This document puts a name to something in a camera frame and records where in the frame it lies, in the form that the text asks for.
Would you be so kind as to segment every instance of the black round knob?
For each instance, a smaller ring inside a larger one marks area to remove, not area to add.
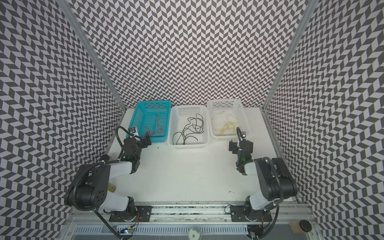
[[[310,222],[308,222],[307,220],[301,220],[299,222],[300,224],[300,227],[301,229],[304,231],[304,232],[310,232],[312,231],[312,225]]]
[[[109,156],[107,154],[104,154],[103,156],[101,156],[100,158],[100,161],[105,161],[107,162],[109,160]]]

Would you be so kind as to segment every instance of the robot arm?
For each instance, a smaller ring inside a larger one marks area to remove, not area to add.
[[[124,139],[124,144],[119,139],[118,129],[123,129],[129,135]],[[128,130],[121,126],[116,129],[116,137],[121,146],[118,159],[108,161],[109,156],[103,155],[97,163],[81,165],[64,196],[65,205],[74,206],[81,211],[93,210],[111,232],[120,239],[124,239],[124,237],[121,237],[108,224],[98,210],[113,211],[114,216],[118,215],[119,220],[126,222],[134,222],[139,218],[132,197],[119,196],[108,191],[110,179],[137,171],[140,165],[141,149],[151,145],[148,134],[142,138],[138,135],[136,127],[130,127]]]
[[[237,128],[239,142],[229,142],[229,151],[237,154],[236,167],[243,175],[257,175],[260,190],[247,197],[248,212],[269,210],[284,199],[297,194],[297,186],[282,158],[252,159],[253,143],[245,139],[245,132]]]

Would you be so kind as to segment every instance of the white table surface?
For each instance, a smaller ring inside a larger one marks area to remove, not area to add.
[[[128,109],[121,126],[128,129],[134,109]],[[253,142],[253,158],[276,157],[259,108],[245,108]],[[125,132],[119,130],[123,140]],[[111,160],[121,151],[116,138],[109,150]],[[175,149],[166,142],[142,150],[136,173],[111,179],[115,193],[135,202],[243,202],[259,188],[257,176],[236,170],[237,157],[228,151],[228,141],[216,141],[200,149]]]

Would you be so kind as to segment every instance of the ventilation grille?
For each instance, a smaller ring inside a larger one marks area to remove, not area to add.
[[[139,226],[137,235],[188,235],[191,228],[197,227],[203,235],[244,235],[248,234],[247,227],[241,224],[236,225],[157,225],[157,226]]]
[[[73,234],[77,235],[92,235],[101,233],[103,225],[77,225]]]
[[[102,231],[104,225],[76,225],[73,235],[111,235],[106,228]],[[119,225],[118,231],[128,227],[128,225]],[[136,235],[166,235],[166,236],[186,236],[191,228],[197,227],[203,235],[244,235],[248,234],[247,226],[241,224],[205,224],[205,225],[142,225],[137,229]]]

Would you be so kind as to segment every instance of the red wire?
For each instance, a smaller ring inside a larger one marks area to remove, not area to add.
[[[151,103],[151,104],[153,104],[153,105],[155,105],[156,107],[157,107],[157,109],[158,109],[158,111],[157,111],[157,116],[154,116],[155,118],[157,118],[157,121],[156,121],[156,126],[157,126],[157,131],[155,132],[155,131],[150,131],[149,130],[149,128],[146,126],[144,129],[145,129],[145,132],[146,133],[148,133],[150,136],[154,136],[154,135],[156,135],[156,134],[158,134],[158,133],[162,133],[162,134],[165,134],[165,132],[163,132],[163,126],[161,126],[160,124],[159,124],[159,121],[160,121],[160,116],[159,116],[159,114],[160,114],[160,108],[159,108],[159,106],[158,105],[156,105],[156,104],[154,104],[154,103],[152,103],[150,100],[148,100],[148,102],[149,103]]]
[[[137,228],[139,227],[139,223],[140,223],[139,217],[140,217],[140,213],[137,212],[137,219],[136,219],[136,221],[137,221],[137,226],[136,226],[134,232],[136,232],[136,231],[137,231]]]

